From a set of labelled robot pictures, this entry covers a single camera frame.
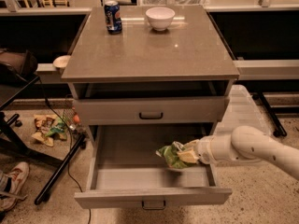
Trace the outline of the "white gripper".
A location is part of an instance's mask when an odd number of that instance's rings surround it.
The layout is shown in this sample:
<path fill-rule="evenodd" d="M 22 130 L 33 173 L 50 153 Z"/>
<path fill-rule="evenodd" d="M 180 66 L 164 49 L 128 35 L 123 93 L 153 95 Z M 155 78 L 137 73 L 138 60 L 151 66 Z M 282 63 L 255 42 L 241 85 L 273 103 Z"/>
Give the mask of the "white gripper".
<path fill-rule="evenodd" d="M 178 152 L 179 159 L 187 163 L 197 163 L 198 161 L 203 164 L 216 163 L 211 149 L 213 139 L 213 136 L 205 136 L 184 144 L 185 150 Z"/>

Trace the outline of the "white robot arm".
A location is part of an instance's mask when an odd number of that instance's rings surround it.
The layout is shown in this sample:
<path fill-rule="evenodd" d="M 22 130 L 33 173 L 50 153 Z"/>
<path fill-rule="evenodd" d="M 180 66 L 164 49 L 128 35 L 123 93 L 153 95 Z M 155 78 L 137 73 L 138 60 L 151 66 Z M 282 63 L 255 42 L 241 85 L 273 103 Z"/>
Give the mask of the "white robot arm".
<path fill-rule="evenodd" d="M 230 134 L 193 140 L 178 148 L 178 158 L 187 163 L 264 160 L 299 179 L 299 150 L 285 146 L 251 126 L 239 126 Z"/>

